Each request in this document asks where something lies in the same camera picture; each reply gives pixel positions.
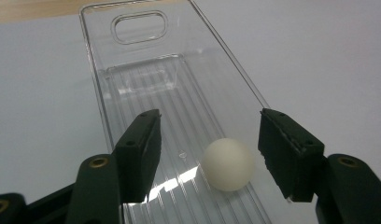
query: round white object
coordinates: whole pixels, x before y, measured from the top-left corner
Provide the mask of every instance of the round white object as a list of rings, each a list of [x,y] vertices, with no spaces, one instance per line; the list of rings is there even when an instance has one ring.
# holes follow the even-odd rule
[[[234,191],[245,186],[251,179],[255,157],[243,143],[221,138],[205,150],[202,169],[211,186],[223,191]]]

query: wooden surface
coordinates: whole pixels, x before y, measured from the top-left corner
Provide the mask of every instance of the wooden surface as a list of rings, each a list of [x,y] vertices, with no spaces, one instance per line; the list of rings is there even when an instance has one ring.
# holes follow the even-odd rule
[[[78,14],[86,4],[108,0],[0,0],[0,23]]]

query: white ball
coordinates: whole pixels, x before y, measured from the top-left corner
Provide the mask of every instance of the white ball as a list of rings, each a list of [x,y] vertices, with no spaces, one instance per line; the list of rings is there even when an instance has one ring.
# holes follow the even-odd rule
[[[208,183],[223,191],[234,191],[245,186],[255,169],[255,157],[243,143],[221,138],[205,150],[202,169]]]

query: transparent container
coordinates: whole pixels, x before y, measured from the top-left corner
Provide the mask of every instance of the transparent container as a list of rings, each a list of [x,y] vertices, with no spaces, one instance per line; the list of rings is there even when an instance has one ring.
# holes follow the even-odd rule
[[[162,113],[149,202],[125,204],[126,223],[270,223],[256,186],[222,192],[200,168],[204,150],[223,137],[258,156],[260,111],[268,105],[195,3],[90,5],[80,19],[108,148],[136,115]]]

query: oval handle cutout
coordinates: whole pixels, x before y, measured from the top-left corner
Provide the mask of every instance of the oval handle cutout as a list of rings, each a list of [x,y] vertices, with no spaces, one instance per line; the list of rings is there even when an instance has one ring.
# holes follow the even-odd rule
[[[121,15],[111,23],[116,42],[124,45],[156,40],[167,31],[166,16],[160,11]]]

